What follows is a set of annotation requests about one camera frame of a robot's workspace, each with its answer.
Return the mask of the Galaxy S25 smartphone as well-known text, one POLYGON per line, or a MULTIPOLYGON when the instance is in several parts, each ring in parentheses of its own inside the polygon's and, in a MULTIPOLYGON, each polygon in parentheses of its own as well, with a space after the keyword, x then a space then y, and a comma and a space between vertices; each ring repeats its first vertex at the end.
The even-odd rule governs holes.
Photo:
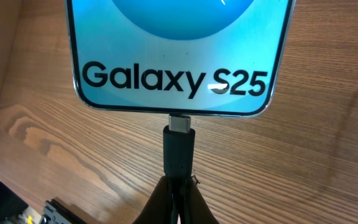
POLYGON ((269 106, 294 0, 66 0, 73 84, 99 110, 252 117, 269 106))

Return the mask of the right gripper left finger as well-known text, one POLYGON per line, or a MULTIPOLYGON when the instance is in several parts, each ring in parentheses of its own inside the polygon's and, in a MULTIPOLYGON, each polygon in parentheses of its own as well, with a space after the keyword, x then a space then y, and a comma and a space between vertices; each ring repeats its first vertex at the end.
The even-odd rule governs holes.
POLYGON ((172 222, 172 192, 163 176, 133 224, 169 224, 172 222))

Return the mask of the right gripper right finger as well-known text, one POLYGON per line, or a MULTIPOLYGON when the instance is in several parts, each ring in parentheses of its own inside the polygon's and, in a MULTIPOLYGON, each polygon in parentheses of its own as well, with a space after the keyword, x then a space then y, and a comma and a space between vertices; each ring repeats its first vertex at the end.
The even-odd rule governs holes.
POLYGON ((219 224, 192 178, 186 181, 181 220, 186 224, 219 224))

